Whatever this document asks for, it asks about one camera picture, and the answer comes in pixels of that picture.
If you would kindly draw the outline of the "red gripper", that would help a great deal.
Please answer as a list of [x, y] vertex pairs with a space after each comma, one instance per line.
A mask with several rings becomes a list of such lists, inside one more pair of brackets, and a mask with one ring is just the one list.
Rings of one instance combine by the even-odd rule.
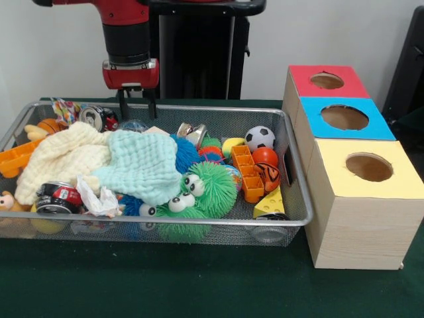
[[108, 60], [104, 60], [102, 68], [106, 86], [109, 89], [118, 89], [117, 99], [124, 121], [129, 119], [129, 106], [124, 91], [124, 88], [128, 87], [147, 89], [146, 99], [148, 100], [149, 116], [151, 119], [158, 117], [155, 88], [159, 82], [160, 67], [157, 59], [152, 58], [145, 64], [133, 66], [117, 66], [111, 64]]

